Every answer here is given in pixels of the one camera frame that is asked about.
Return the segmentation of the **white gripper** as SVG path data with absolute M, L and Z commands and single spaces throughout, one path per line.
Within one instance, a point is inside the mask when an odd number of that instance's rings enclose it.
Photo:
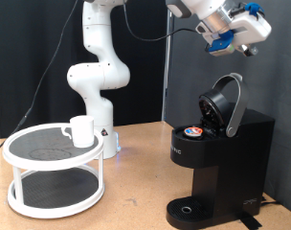
M 261 16 L 255 17 L 247 11 L 236 15 L 229 24 L 234 32 L 233 44 L 240 46 L 245 57 L 255 56 L 258 53 L 256 46 L 250 49 L 247 44 L 264 41 L 272 31 L 270 24 Z

